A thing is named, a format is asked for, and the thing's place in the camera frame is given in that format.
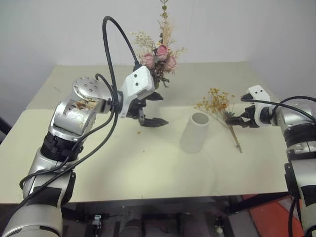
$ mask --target dried pink rose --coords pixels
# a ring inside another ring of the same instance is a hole
[[[164,69],[167,72],[170,72],[170,71],[174,70],[175,67],[177,67],[176,59],[173,56],[167,57],[167,60],[164,64]]]
[[[141,58],[142,65],[145,65],[148,69],[153,69],[155,66],[155,59],[151,53],[144,55]]]
[[[158,50],[157,50],[157,56],[158,56],[159,61],[166,60],[167,54],[168,54],[168,48],[163,44],[159,45]]]

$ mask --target black cable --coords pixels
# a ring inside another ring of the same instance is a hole
[[[97,80],[99,80],[99,78],[102,79],[102,81],[105,83],[105,85],[106,85],[107,88],[109,89],[112,99],[114,99],[114,93],[113,93],[112,87],[111,87],[111,85],[108,83],[108,81],[104,78],[104,76],[102,76],[101,74],[97,73],[97,74],[95,75],[95,78],[96,78]],[[101,128],[103,128],[103,127],[105,127],[105,126],[108,125],[109,123],[110,123],[110,120],[107,120],[105,123],[103,123],[103,124],[100,125],[99,127],[95,128],[95,129],[89,131],[88,133],[86,133],[85,135],[83,135],[81,138],[79,138],[79,139],[76,141],[76,143],[75,143],[74,146],[72,147],[71,151],[74,151],[75,148],[78,146],[78,144],[79,144],[80,142],[82,142],[85,138],[87,138],[89,135],[91,135],[92,133],[98,131],[99,129],[101,129]],[[34,176],[42,175],[42,174],[47,174],[47,173],[51,173],[51,172],[54,172],[54,171],[56,171],[56,170],[61,169],[61,168],[68,162],[68,160],[69,160],[69,157],[66,157],[66,159],[65,159],[59,166],[57,166],[57,167],[55,167],[55,168],[52,168],[52,169],[49,169],[49,170],[38,170],[38,171],[35,172],[35,173],[32,173],[32,174],[29,174],[29,175],[25,176],[25,177],[20,181],[20,183],[19,183],[20,188],[23,189],[24,182],[27,181],[28,179],[34,177]]]
[[[298,201],[297,198],[293,199],[290,211],[288,213],[288,236],[293,237],[293,213],[294,213],[294,208],[296,205],[296,202]]]
[[[300,206],[299,200],[296,202],[296,210],[297,210],[298,219],[300,220],[300,223],[302,225],[301,206]]]
[[[103,33],[104,50],[105,50],[105,54],[107,56],[108,66],[109,66],[110,75],[111,75],[111,79],[112,79],[113,90],[117,91],[117,85],[115,83],[114,69],[113,69],[113,65],[112,65],[112,60],[111,60],[110,50],[109,50],[109,44],[108,44],[108,35],[107,35],[107,22],[108,21],[111,21],[118,28],[119,32],[122,34],[122,36],[123,36],[128,48],[129,48],[130,52],[133,55],[135,65],[138,65],[139,62],[137,60],[136,54],[135,54],[135,52],[133,50],[133,47],[132,47],[131,43],[129,42],[126,34],[123,31],[123,29],[121,28],[121,26],[111,16],[104,17],[103,22],[102,22],[102,33]],[[115,100],[118,101],[118,95],[116,94],[114,96],[115,96]]]
[[[280,102],[280,104],[283,104],[283,103],[285,103],[286,101],[295,100],[295,99],[304,99],[304,100],[311,100],[311,101],[316,102],[316,98],[313,98],[313,97],[310,97],[310,96],[292,96],[292,97],[289,97],[289,98],[286,98],[286,99],[282,100],[282,101]],[[275,115],[276,110],[277,110],[278,107],[279,107],[279,105],[276,105],[276,106],[273,108],[271,117],[273,117],[273,116]]]
[[[304,237],[313,237],[313,232],[316,231],[316,225],[315,226],[311,226],[307,229],[306,231],[306,235],[304,235]]]
[[[314,123],[316,123],[316,118],[314,118],[310,114],[306,113],[305,111],[300,110],[300,109],[295,108],[295,107],[290,106],[290,105],[285,105],[285,104],[281,104],[281,103],[277,103],[277,102],[271,102],[271,101],[265,101],[265,100],[244,100],[244,99],[241,99],[241,101],[244,101],[244,102],[257,102],[257,103],[263,103],[263,104],[269,104],[269,105],[278,105],[278,106],[281,106],[281,107],[285,107],[285,108],[288,108],[288,109],[291,109],[291,110],[295,110],[296,112],[299,112],[299,113],[305,115],[310,120],[312,120]]]

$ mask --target white vase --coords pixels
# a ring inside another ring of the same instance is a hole
[[[209,118],[203,113],[190,116],[186,128],[180,139],[180,147],[187,153],[199,152],[208,133]]]

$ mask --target table surface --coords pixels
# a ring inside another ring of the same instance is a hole
[[[0,145],[0,188],[5,190],[0,196],[0,203],[18,203],[22,200],[18,183],[28,173],[35,153],[47,133],[53,110],[70,93],[74,79],[92,76],[95,72],[101,72],[109,78],[106,68],[54,68]],[[116,68],[118,85],[129,72],[128,66]],[[197,75],[198,83],[192,86],[192,78]],[[171,88],[159,90],[165,100],[149,102],[145,108],[148,118],[163,118],[170,124],[146,128],[140,127],[136,120],[119,119],[108,143],[76,168],[77,180],[71,201],[286,191],[286,145],[278,127],[235,127],[243,150],[240,154],[229,130],[211,119],[209,135],[202,151],[189,155],[179,148],[186,123],[190,115],[196,112],[193,106],[188,105],[197,102],[208,87],[218,87],[240,96],[255,84],[264,86],[245,62],[179,65],[176,76],[171,80]],[[236,114],[242,113],[246,106],[246,103],[237,104],[234,111]],[[98,115],[95,125],[101,124],[107,116]],[[109,129],[105,127],[91,135],[79,157],[95,148]]]
[[[236,105],[242,111],[244,104]],[[243,153],[229,130],[213,119],[202,151],[186,154],[179,140],[192,107],[162,107],[160,117],[170,124],[140,127],[133,119],[120,119],[113,136],[94,156],[76,168],[71,201],[143,198],[202,197],[284,192],[285,143],[278,127],[241,128],[236,134]],[[19,181],[28,173],[41,146],[53,110],[26,110],[2,145],[0,203],[22,200]],[[108,115],[98,115],[96,124]],[[109,127],[87,139],[80,157],[91,151]]]

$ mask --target hanging dried flower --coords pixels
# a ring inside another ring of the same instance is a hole
[[[220,92],[217,88],[210,88],[207,94],[207,97],[203,97],[203,101],[197,103],[195,108],[208,113],[225,128],[229,129],[236,142],[236,147],[239,149],[240,153],[242,153],[240,143],[233,127],[225,123],[226,119],[235,115],[233,113],[234,104],[231,105],[231,100],[235,96],[229,96],[229,93]]]
[[[134,44],[139,48],[137,50],[138,57],[141,64],[145,65],[153,76],[155,88],[159,88],[160,81],[163,82],[165,87],[168,87],[165,83],[169,82],[169,79],[165,78],[166,73],[174,74],[174,70],[177,67],[177,58],[187,51],[185,48],[181,48],[172,51],[170,45],[175,43],[176,40],[171,38],[173,27],[171,26],[166,3],[169,0],[160,0],[162,5],[162,17],[161,21],[158,21],[161,33],[159,35],[160,40],[156,43],[150,36],[142,30],[137,32],[131,32],[135,36]]]

